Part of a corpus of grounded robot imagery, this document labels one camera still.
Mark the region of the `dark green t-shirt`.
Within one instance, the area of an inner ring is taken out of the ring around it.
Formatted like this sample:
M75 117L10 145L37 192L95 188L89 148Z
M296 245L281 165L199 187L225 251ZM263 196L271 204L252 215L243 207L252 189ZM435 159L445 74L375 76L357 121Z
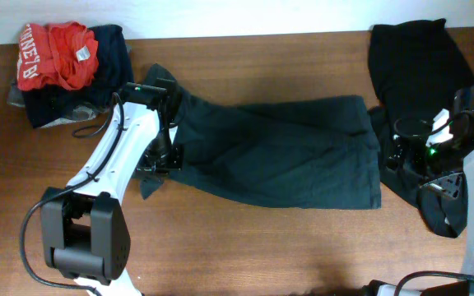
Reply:
M270 208L376 210L379 142L358 95L224 106L184 91L170 178Z

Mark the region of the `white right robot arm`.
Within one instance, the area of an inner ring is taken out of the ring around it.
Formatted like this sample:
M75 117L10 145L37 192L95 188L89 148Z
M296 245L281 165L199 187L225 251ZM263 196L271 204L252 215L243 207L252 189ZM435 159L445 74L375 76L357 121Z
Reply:
M443 199L467 196L466 251L459 272L417 271L397 284L371 281L363 295L474 295L474 85L458 90L451 109L431 121L430 132L398 132L399 141L419 141L424 171L419 187Z

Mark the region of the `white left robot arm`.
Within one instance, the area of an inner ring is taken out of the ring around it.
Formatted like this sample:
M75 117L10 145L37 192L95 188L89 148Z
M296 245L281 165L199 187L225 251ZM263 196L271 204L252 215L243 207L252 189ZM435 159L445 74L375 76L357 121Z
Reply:
M40 207L44 259L90 295L138 295L127 272L131 238L122 211L132 178L163 181L182 168L175 116L182 91L171 80L127 83L91 157L64 189L50 187Z

